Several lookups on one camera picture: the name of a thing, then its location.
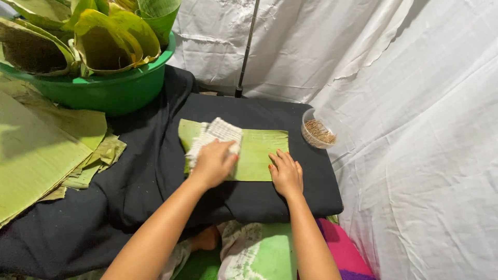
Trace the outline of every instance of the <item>green bucket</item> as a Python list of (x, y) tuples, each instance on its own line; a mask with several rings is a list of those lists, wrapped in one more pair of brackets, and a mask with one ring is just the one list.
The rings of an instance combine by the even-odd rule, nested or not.
[(152, 63), (109, 76), (88, 78), (42, 77), (19, 72), (0, 63), (0, 71), (37, 88), (55, 103), (72, 109), (87, 109), (120, 116), (142, 108), (161, 91), (166, 61), (175, 51), (173, 32), (166, 50)]

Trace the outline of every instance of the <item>metal pole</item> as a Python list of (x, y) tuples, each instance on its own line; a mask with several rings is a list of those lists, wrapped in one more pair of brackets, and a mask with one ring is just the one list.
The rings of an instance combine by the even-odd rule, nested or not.
[(252, 21), (250, 23), (249, 38), (248, 38), (248, 44), (246, 47), (246, 54), (244, 55), (244, 62), (242, 63), (241, 76), (239, 78), (239, 84), (237, 85), (237, 87), (235, 89), (235, 97), (236, 98), (242, 97), (242, 90), (244, 89), (244, 87), (242, 86), (242, 80), (244, 79), (244, 73), (246, 71), (246, 65), (248, 63), (250, 43), (252, 41), (252, 32), (254, 30), (254, 23), (256, 22), (258, 8), (259, 8), (259, 0), (256, 0), (256, 3), (254, 4), (254, 12), (252, 13)]

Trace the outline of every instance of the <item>hand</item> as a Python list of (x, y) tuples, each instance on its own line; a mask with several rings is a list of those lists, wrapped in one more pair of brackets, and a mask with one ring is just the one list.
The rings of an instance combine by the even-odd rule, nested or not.
[(234, 143), (235, 141), (220, 142), (216, 139), (203, 146), (189, 179), (206, 187), (206, 190), (221, 184), (239, 159), (236, 154), (227, 156), (228, 149)]
[(301, 165), (292, 159), (289, 152), (277, 150), (277, 155), (269, 154), (276, 166), (273, 164), (268, 166), (275, 190), (285, 199), (296, 194), (302, 195), (303, 169)]

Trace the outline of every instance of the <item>foot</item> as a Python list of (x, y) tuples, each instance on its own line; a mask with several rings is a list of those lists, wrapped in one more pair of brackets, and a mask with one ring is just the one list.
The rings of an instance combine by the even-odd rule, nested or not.
[(216, 226), (211, 226), (189, 240), (192, 244), (192, 251), (194, 252), (197, 250), (214, 250), (218, 245), (219, 239), (220, 232), (218, 232)]

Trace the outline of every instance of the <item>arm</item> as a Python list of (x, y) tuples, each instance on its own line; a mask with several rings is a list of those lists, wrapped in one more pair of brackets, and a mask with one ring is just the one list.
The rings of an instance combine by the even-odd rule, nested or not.
[(111, 263), (102, 280), (156, 280), (201, 196), (229, 174), (236, 155), (225, 157), (232, 142), (204, 146), (195, 171), (150, 216)]
[(303, 280), (341, 280), (315, 218), (303, 196), (303, 169), (289, 153), (270, 154), (275, 165), (270, 173), (275, 189), (287, 200), (299, 276)]

